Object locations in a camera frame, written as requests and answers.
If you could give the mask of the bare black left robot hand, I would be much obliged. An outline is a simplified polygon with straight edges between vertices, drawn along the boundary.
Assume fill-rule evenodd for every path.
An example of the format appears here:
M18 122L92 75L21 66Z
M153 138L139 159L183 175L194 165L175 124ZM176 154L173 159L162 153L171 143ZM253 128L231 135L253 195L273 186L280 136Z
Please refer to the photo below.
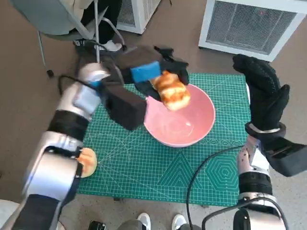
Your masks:
M180 81L188 85L188 63L174 56L174 49L168 46L136 46L115 57L125 84L134 84L136 89L145 96L157 101L161 97L150 83L160 76L164 70L178 75Z

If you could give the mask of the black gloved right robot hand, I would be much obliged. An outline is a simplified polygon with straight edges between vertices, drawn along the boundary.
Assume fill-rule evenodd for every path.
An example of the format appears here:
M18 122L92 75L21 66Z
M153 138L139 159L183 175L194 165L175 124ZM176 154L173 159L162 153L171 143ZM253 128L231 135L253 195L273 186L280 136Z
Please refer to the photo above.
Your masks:
M245 75L252 125L261 131L280 128L283 110L290 98L290 86L281 86L275 69L255 57L234 55L233 68Z

